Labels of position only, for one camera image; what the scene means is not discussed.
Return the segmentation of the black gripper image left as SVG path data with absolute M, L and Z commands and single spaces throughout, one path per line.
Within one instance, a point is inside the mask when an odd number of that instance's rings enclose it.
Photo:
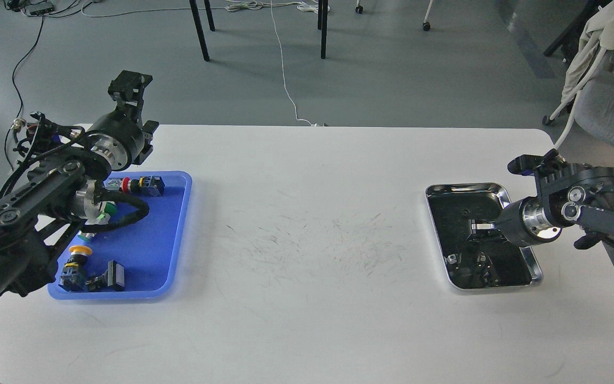
M 105 158 L 114 172 L 143 164 L 154 150 L 152 140 L 160 122 L 142 120 L 143 94 L 152 80 L 151 75 L 122 70 L 108 88 L 116 111 L 87 130 L 90 150 Z

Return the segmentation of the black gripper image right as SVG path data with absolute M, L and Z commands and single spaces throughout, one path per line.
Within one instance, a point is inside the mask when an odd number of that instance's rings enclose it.
M 505 243 L 498 236 L 501 231 L 507 242 L 519 247 L 547 243 L 541 231 L 547 230 L 547 219 L 539 199 L 526 197 L 504 207 L 495 223 L 484 220 L 468 220 L 467 248 L 471 251 L 487 250 Z

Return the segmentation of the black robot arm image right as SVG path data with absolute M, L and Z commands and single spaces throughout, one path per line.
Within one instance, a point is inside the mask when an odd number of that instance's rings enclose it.
M 577 250 L 597 243 L 614 248 L 614 167 L 570 163 L 553 149 L 518 156 L 507 170 L 533 177 L 537 194 L 507 205 L 496 219 L 470 219 L 468 242 L 524 248 L 551 243 L 564 228 L 578 225 L 584 235 L 573 243 Z

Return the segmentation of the black robot arm image left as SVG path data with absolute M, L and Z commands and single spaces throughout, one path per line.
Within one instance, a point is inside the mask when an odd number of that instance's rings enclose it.
M 143 94 L 152 76 L 123 70 L 109 85 L 112 112 L 90 128 L 32 113 L 23 158 L 0 190 L 0 296 L 26 297 L 54 281 L 58 259 L 78 233 L 105 233 L 149 214 L 143 200 L 105 189 L 112 172 L 141 165 L 153 151 L 159 123 L 144 122 Z

